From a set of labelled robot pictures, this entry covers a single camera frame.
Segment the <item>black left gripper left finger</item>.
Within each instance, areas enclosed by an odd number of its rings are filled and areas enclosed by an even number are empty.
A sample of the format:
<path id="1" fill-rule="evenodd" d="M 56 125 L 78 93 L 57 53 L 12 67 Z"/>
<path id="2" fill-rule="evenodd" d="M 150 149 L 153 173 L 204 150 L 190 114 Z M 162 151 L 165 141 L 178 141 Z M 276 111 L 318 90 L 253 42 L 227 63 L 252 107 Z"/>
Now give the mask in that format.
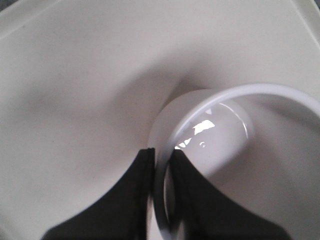
<path id="1" fill-rule="evenodd" d="M 49 229 L 44 240 L 146 240 L 155 149 L 138 151 L 118 182 L 98 201 Z"/>

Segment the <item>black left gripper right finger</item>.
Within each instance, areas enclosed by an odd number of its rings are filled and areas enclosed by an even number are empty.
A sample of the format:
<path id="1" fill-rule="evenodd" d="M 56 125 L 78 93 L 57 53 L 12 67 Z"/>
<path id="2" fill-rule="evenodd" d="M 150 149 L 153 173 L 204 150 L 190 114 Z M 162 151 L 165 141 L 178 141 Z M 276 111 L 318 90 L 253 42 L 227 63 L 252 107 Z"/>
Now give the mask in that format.
<path id="1" fill-rule="evenodd" d="M 184 228 L 186 240 L 289 240 L 279 225 L 264 219 L 214 187 L 182 150 L 169 159 L 173 180 L 174 207 L 170 227 Z"/>

